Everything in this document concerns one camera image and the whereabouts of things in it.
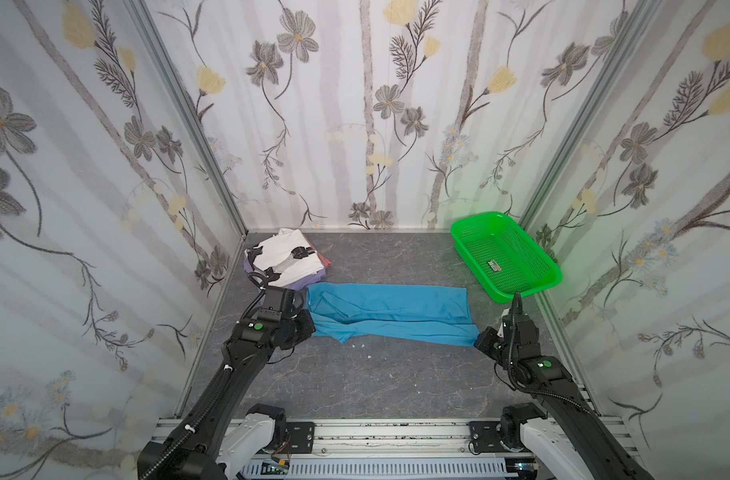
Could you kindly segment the green plastic basket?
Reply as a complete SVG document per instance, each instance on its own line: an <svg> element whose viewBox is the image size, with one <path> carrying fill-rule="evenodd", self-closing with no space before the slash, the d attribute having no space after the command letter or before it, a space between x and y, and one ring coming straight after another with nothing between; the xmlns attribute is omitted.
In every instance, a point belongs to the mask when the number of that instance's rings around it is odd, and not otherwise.
<svg viewBox="0 0 730 480"><path fill-rule="evenodd" d="M486 212L455 221L455 249L485 292L506 304L515 294L528 297L558 286L563 274L557 263L510 216ZM495 260L500 272L487 262Z"/></svg>

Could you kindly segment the blue t shirt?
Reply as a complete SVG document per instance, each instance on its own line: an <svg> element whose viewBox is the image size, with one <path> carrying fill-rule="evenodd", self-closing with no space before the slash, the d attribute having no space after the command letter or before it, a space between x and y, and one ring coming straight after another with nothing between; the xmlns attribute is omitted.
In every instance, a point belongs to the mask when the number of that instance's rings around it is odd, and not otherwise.
<svg viewBox="0 0 730 480"><path fill-rule="evenodd" d="M316 334L340 343L381 336L471 347L479 335L463 288L319 283L307 288L306 308Z"/></svg>

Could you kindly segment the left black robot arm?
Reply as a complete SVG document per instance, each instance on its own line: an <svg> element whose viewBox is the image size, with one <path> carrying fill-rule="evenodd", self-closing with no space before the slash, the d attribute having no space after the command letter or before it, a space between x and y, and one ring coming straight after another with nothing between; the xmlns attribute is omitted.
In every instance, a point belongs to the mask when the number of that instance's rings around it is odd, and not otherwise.
<svg viewBox="0 0 730 480"><path fill-rule="evenodd" d="M227 433L235 409L277 349L291 350L316 331L297 293L264 287L221 347L222 363L167 438L150 441L137 460L140 479L237 479L260 450L285 443L285 414L259 405Z"/></svg>

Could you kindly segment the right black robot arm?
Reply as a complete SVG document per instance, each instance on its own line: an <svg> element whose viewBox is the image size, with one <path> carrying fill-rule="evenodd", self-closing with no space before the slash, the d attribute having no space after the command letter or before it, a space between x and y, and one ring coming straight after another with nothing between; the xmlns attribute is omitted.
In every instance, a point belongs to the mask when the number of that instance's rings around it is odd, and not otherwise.
<svg viewBox="0 0 730 480"><path fill-rule="evenodd" d="M519 298L488 327L475 348L532 398L502 410L491 438L505 450L527 450L557 479L651 479L581 394L563 363L542 353L540 330Z"/></svg>

